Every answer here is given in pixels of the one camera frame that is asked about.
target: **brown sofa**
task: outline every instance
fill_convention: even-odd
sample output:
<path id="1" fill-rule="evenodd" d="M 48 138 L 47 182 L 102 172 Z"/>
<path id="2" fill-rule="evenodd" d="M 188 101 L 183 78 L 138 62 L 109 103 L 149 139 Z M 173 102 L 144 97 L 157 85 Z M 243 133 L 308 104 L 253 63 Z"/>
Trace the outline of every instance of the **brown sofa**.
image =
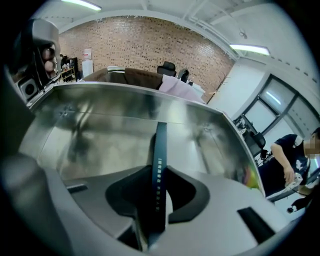
<path id="1" fill-rule="evenodd" d="M 140 86 L 158 90 L 162 84 L 162 74 L 153 73 L 134 68 L 125 68 L 123 72 L 108 72 L 107 68 L 103 68 L 94 72 L 82 80 L 87 82 L 109 82 L 124 85 Z"/>

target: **ceiling light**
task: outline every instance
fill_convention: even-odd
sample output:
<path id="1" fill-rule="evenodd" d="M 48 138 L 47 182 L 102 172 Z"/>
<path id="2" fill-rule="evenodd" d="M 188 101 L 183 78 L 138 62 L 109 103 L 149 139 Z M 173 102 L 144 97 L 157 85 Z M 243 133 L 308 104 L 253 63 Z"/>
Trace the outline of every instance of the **ceiling light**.
<path id="1" fill-rule="evenodd" d="M 69 2 L 69 3 L 73 3 L 76 5 L 80 5 L 80 6 L 84 6 L 84 7 L 88 7 L 90 9 L 93 9 L 95 11 L 100 11 L 101 7 L 98 5 L 95 5 L 91 2 L 87 2 L 87 1 L 83 1 L 83 0 L 61 0 L 62 2 Z"/>
<path id="2" fill-rule="evenodd" d="M 230 44 L 230 47 L 235 50 L 254 52 L 254 53 L 263 54 L 263 55 L 270 55 L 268 48 L 263 46 L 254 46 L 254 45 L 247 45 L 247 44 Z"/>
<path id="3" fill-rule="evenodd" d="M 275 96 L 273 96 L 270 92 L 266 92 L 266 94 L 268 94 L 272 99 L 274 99 L 276 101 L 276 103 L 278 103 L 279 105 L 281 105 L 280 100 L 278 100 Z"/>

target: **dark shirt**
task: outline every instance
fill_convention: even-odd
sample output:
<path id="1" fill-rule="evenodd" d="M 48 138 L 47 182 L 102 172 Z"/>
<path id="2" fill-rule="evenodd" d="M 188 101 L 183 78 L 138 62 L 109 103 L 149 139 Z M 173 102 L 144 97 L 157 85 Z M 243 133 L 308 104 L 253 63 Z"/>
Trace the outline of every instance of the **dark shirt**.
<path id="1" fill-rule="evenodd" d="M 303 139 L 296 134 L 288 134 L 275 142 L 282 147 L 293 171 L 302 176 L 301 185 L 305 185 L 307 182 L 309 167 L 303 142 Z M 274 157 L 260 166 L 258 170 L 267 196 L 285 188 L 284 168 Z"/>

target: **speaker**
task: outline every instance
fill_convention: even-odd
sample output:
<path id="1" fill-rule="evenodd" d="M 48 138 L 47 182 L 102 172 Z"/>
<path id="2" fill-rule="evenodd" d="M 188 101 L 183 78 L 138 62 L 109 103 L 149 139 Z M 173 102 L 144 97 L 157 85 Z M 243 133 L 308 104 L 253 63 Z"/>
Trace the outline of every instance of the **speaker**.
<path id="1" fill-rule="evenodd" d="M 18 86 L 22 96 L 26 99 L 26 101 L 31 100 L 39 92 L 39 89 L 36 85 L 35 80 L 33 80 L 31 78 L 21 79 L 17 83 L 17 86 Z"/>

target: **black strap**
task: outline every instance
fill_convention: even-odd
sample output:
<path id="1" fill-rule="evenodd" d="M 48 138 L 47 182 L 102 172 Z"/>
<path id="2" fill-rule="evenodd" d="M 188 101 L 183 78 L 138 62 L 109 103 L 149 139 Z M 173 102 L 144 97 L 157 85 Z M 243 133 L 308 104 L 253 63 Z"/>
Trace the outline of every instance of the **black strap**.
<path id="1" fill-rule="evenodd" d="M 158 122 L 155 134 L 152 162 L 152 195 L 150 204 L 148 246 L 150 247 L 166 226 L 166 169 L 167 169 L 167 124 Z"/>

